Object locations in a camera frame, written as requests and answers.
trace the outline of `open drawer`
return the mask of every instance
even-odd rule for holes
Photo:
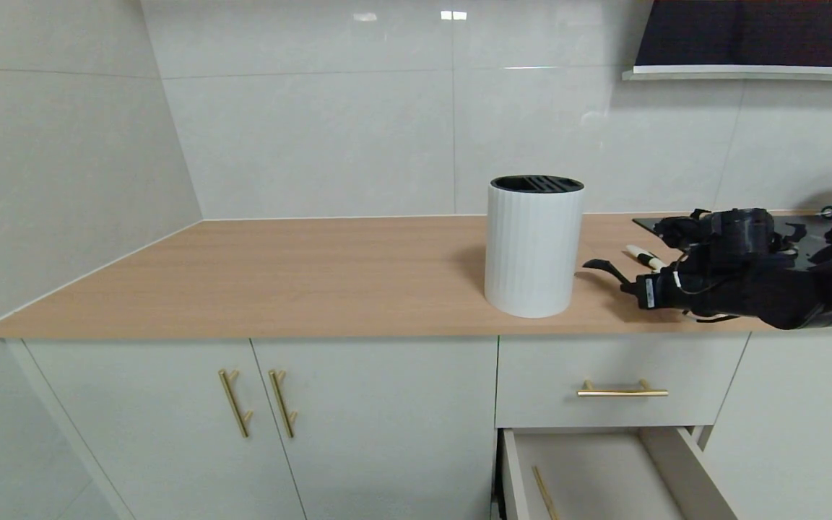
[[[503,520],[739,519],[684,428],[503,434]]]

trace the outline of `marker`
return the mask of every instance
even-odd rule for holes
[[[631,256],[637,258],[638,262],[641,263],[641,266],[650,267],[650,269],[653,269],[654,272],[667,266],[666,262],[657,258],[656,254],[653,254],[650,251],[641,249],[638,246],[631,246],[630,244],[625,246],[625,248],[628,250],[628,253],[631,253]]]

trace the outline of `drawer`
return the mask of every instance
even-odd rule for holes
[[[714,424],[748,334],[633,334],[499,340],[496,427]],[[629,392],[639,381],[654,392]],[[581,396],[590,381],[590,396]],[[616,395],[605,389],[623,389]]]
[[[506,429],[502,442],[504,520],[739,518],[684,428],[565,435]]]

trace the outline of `robotic hand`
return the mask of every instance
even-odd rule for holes
[[[832,220],[832,207],[821,216]],[[654,232],[684,251],[680,260],[633,282],[605,260],[584,267],[617,277],[642,309],[683,309],[703,322],[756,316],[777,329],[832,326],[832,230],[808,269],[796,269],[792,247],[805,231],[775,233],[764,209],[697,209],[689,217],[664,218]]]

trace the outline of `cabinet door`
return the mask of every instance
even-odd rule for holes
[[[253,343],[310,520],[489,518],[496,338]]]
[[[832,330],[754,332],[706,455],[750,518],[832,520]]]
[[[136,520],[303,520],[247,339],[27,346]]]

